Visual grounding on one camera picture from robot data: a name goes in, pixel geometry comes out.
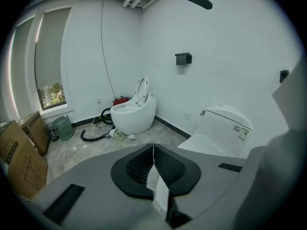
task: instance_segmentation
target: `white toilet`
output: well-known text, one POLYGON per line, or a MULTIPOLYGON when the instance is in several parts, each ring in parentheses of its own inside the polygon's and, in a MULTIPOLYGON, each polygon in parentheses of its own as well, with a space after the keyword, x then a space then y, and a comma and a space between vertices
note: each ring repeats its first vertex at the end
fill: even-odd
POLYGON ((147 76, 142 76, 136 86, 134 97, 128 102, 111 108, 112 121, 117 130, 124 135, 135 135, 148 130, 153 123, 157 101, 148 91, 147 76))
MULTIPOLYGON (((241 112, 229 105, 206 110, 193 135, 178 148, 218 156, 239 157, 251 136, 253 125, 241 112)), ((159 177, 156 200, 167 211, 168 188, 159 177)))

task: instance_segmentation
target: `marble floor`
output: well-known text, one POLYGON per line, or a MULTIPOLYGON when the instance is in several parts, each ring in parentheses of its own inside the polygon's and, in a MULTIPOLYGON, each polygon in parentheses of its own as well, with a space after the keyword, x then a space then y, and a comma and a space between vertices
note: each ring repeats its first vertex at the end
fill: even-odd
MULTIPOLYGON (((140 143, 162 143, 179 146, 182 142, 186 140, 183 136, 164 126, 157 120, 153 121, 152 126, 148 130, 135 136, 135 139, 137 141, 129 140, 127 137, 125 137, 122 141, 117 141, 113 138, 104 138, 99 141, 83 144, 84 141, 80 139, 80 135, 84 129, 86 130, 84 137, 91 138, 93 135, 93 127, 90 123, 76 127, 75 133, 70 139, 65 141, 59 139, 55 142, 50 143, 48 153, 44 157, 49 164, 47 172, 47 184, 57 178, 59 175, 63 174, 64 172, 75 166, 76 164, 90 157, 106 154, 132 146, 137 146, 140 143)), ((94 138, 101 136, 109 129, 110 125, 106 125, 103 122, 95 124, 94 138)), ((154 192, 156 189, 158 178, 159 173, 155 166, 153 166, 148 175, 147 187, 154 192)), ((153 201, 153 206, 156 208, 156 210, 160 213, 161 216, 165 217, 165 212, 159 207, 156 200, 153 201)))

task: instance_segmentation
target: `roller shade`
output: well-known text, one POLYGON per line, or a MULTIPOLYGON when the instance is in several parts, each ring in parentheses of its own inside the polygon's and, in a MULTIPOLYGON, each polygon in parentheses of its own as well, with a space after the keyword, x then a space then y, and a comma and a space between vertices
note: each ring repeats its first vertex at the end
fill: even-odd
POLYGON ((33 19, 16 28, 11 52, 11 84, 19 117, 32 112, 25 84, 25 47, 33 19))
POLYGON ((65 24, 70 9, 44 15, 35 51, 35 76, 37 89, 61 80, 60 57, 65 24))

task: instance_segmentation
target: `hose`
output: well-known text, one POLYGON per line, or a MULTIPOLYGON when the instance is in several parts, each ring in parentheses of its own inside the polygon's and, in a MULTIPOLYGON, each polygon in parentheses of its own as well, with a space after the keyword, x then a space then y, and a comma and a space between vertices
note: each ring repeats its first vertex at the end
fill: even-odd
POLYGON ((106 114, 104 115, 105 111, 109 111, 111 108, 106 108, 105 110, 103 110, 101 112, 101 118, 97 119, 94 121, 94 124, 97 124, 99 122, 104 122, 106 125, 112 125, 112 118, 111 118, 111 114, 106 114))
MULTIPOLYGON (((102 116, 102 117, 99 118, 99 119, 97 119, 96 121, 94 120, 94 121, 93 121, 93 124, 96 124, 96 123, 102 121, 102 122, 104 122, 104 123, 107 124, 107 125, 113 125, 113 127, 112 127, 110 130, 114 129, 114 128, 115 128, 115 125, 114 125, 113 122, 112 122, 111 114, 106 114, 106 115, 104 115, 105 111, 108 111, 108 110, 110 110, 110 109, 111 109, 111 108, 106 108, 105 110, 103 110, 102 113, 101 113, 101 116, 102 116)), ((109 130, 108 132, 106 132, 105 134, 103 134, 102 136, 100 136, 100 137, 96 137, 96 138, 85 138, 85 137, 84 137, 85 129, 84 129, 84 130, 82 131, 81 135, 80 135, 80 138, 81 138, 81 140, 86 141, 86 142, 89 142, 89 141, 98 141, 98 140, 101 140, 102 138, 106 137, 106 134, 108 134, 108 133, 110 132, 110 130, 109 130)))

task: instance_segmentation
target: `toilet tank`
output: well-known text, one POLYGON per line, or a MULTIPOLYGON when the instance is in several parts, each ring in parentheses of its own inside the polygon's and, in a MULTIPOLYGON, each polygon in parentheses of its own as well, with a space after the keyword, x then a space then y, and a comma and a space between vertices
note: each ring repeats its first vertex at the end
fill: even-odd
POLYGON ((238 157, 250 139, 253 125, 241 112, 229 105, 207 108, 193 135, 205 135, 216 146, 238 157))

